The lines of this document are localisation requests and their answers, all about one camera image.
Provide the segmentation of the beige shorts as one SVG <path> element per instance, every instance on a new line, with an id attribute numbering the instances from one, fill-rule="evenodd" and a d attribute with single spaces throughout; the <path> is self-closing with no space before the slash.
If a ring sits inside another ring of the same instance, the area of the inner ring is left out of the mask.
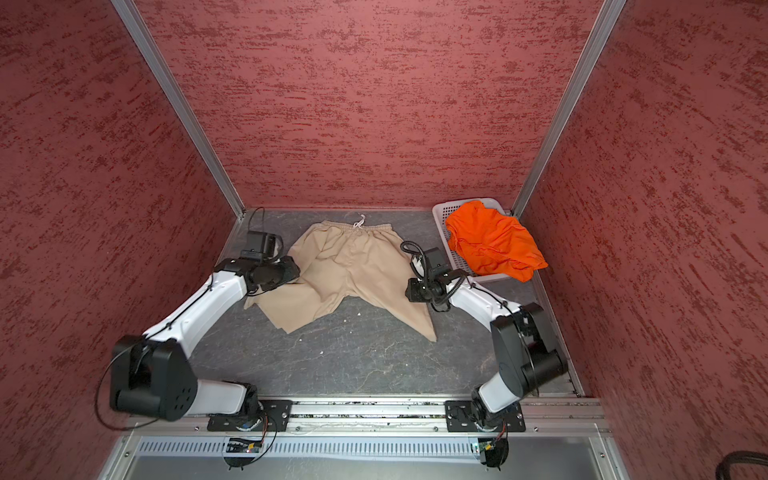
<path id="1" fill-rule="evenodd" d="M 299 278 L 247 298 L 244 307 L 258 307 L 275 327 L 292 333 L 355 297 L 435 342 L 428 307 L 405 295 L 413 272 L 402 242 L 389 224 L 315 223 L 288 252 L 300 269 Z"/>

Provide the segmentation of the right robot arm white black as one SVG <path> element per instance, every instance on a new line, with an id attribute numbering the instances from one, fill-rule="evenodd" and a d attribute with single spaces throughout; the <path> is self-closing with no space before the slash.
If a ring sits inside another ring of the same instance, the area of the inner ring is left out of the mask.
<path id="1" fill-rule="evenodd" d="M 409 301 L 427 303 L 436 311 L 458 308 L 491 335 L 497 373 L 473 391 L 468 407 L 468 417 L 479 430 L 501 430 L 524 397 L 567 372 L 567 361 L 538 304 L 507 300 L 445 265 L 428 267 L 413 259 L 411 269 L 414 276 L 405 291 Z"/>

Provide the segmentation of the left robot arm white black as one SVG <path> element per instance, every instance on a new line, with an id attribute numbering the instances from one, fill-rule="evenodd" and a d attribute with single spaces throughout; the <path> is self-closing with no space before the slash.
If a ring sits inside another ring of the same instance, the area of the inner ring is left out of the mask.
<path id="1" fill-rule="evenodd" d="M 270 417 L 255 386 L 204 380 L 189 359 L 205 334 L 240 300 L 268 293 L 300 275 L 285 256 L 269 262 L 225 259 L 202 287 L 143 334 L 126 335 L 113 347 L 100 379 L 109 386 L 114 412 L 142 416 L 147 425 L 206 416 L 209 429 L 266 433 Z"/>

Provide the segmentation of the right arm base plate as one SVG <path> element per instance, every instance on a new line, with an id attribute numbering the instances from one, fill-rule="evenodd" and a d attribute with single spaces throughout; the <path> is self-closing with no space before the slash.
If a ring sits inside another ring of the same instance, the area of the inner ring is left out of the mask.
<path id="1" fill-rule="evenodd" d="M 447 430 L 450 433 L 499 434 L 502 431 L 526 431 L 519 403 L 513 403 L 496 413 L 489 412 L 480 400 L 450 400 L 444 403 L 444 407 Z"/>

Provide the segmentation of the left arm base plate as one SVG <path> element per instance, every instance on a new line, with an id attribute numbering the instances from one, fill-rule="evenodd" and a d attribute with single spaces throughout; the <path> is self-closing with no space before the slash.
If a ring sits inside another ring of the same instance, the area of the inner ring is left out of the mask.
<path id="1" fill-rule="evenodd" d="M 211 415 L 209 432 L 255 434 L 264 431 L 285 432 L 294 402 L 288 399 L 259 400 L 254 413 Z"/>

